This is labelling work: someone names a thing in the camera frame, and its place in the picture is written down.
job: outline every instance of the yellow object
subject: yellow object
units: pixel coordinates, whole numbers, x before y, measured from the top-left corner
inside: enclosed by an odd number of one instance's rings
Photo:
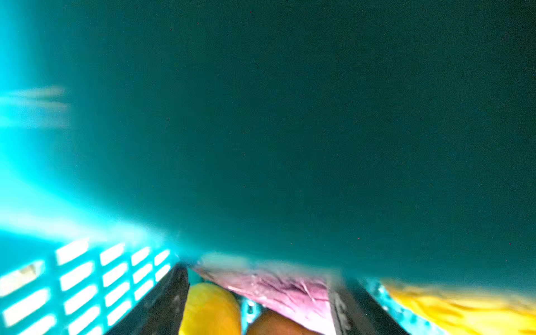
[[[230,292],[208,283],[190,287],[178,335],[240,333],[240,307]]]
[[[536,304],[521,297],[383,284],[396,302],[451,335],[536,334]]]

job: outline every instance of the yellow fruit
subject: yellow fruit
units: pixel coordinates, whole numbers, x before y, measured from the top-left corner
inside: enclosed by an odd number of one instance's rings
[[[384,284],[396,302],[452,335],[536,334],[536,304],[519,297]]]
[[[230,292],[208,283],[190,287],[178,335],[240,334],[240,307]]]

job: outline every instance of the rectangular slot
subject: rectangular slot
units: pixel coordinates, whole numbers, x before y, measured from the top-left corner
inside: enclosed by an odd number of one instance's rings
[[[106,307],[110,307],[113,305],[117,300],[119,300],[126,292],[130,290],[130,284],[128,281],[120,284],[116,288],[114,288],[110,293],[108,293],[104,297],[104,301],[106,304]]]
[[[129,309],[132,307],[132,303],[127,300],[121,303],[116,309],[111,311],[110,314],[108,314],[108,325],[113,326],[123,315],[125,315],[126,312],[129,311]]]
[[[57,320],[54,315],[47,315],[30,327],[21,331],[19,335],[44,335],[50,330],[50,328],[56,325],[56,322]]]
[[[31,283],[44,272],[44,262],[38,260],[22,269],[13,271],[0,278],[0,297],[7,296]]]
[[[106,266],[116,260],[119,256],[121,256],[125,252],[125,244],[120,243],[118,245],[114,245],[108,250],[103,251],[100,254],[101,259],[101,265]]]
[[[115,268],[111,269],[107,273],[102,275],[102,284],[104,287],[108,287],[111,284],[115,283],[115,281],[119,278],[121,278],[122,275],[124,275],[129,269],[128,264],[121,263]]]
[[[11,327],[19,321],[37,311],[50,300],[50,290],[40,289],[21,301],[6,308],[3,312],[6,327]]]
[[[87,304],[88,301],[97,294],[97,291],[96,285],[90,285],[75,294],[72,298],[65,301],[63,304],[63,307],[65,308],[65,315],[71,315],[83,305]]]
[[[143,296],[147,292],[149,292],[151,288],[153,288],[153,286],[154,286],[154,281],[152,279],[149,279],[148,281],[143,283],[143,285],[141,285],[136,291],[134,291],[134,299],[138,301],[141,298],[143,298]]]
[[[159,253],[158,255],[156,255],[155,258],[154,258],[154,266],[158,266],[158,265],[162,264],[162,262],[165,261],[166,258],[169,256],[169,253],[170,253],[169,250],[164,250],[161,253]]]
[[[90,323],[93,322],[100,314],[100,307],[93,306],[89,308],[84,314],[80,315],[76,320],[71,322],[68,326],[69,335],[78,335],[82,330],[86,329]]]
[[[74,287],[76,284],[86,279],[93,273],[95,264],[93,262],[87,262],[79,267],[76,267],[71,272],[68,272],[59,278],[59,284],[62,291]]]
[[[134,284],[139,283],[152,270],[153,270],[153,264],[147,263],[141,269],[139,269],[138,271],[134,272],[134,274],[132,275],[132,279],[134,281]]]
[[[102,326],[97,326],[86,333],[86,335],[102,335]]]
[[[151,248],[145,247],[140,251],[137,251],[134,253],[131,257],[132,260],[132,266],[138,265],[141,261],[143,261],[147,256],[149,256],[149,253],[151,252]]]
[[[155,280],[158,282],[160,281],[160,279],[162,279],[166,273],[169,272],[169,270],[171,270],[171,265],[169,264],[166,264],[164,265],[163,267],[161,267],[155,274],[154,274],[154,278]]]
[[[58,265],[66,264],[83,255],[90,248],[89,240],[74,241],[56,250]]]

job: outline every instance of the teal surface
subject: teal surface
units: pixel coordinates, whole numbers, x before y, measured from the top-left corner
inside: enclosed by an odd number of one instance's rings
[[[1,150],[25,182],[188,250],[533,294],[533,14],[12,3],[2,92],[59,85],[46,99],[67,106],[2,95]]]
[[[248,331],[248,327],[259,317],[262,306],[253,300],[242,297],[240,301],[240,314],[242,317],[242,335]]]

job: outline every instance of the teal plastic crate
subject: teal plastic crate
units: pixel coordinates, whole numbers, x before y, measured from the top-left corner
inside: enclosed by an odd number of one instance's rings
[[[449,335],[438,325],[418,316],[411,310],[397,303],[378,278],[367,278],[361,285],[391,315],[391,317],[411,335]]]
[[[100,335],[178,262],[161,243],[68,244],[0,231],[0,334]]]

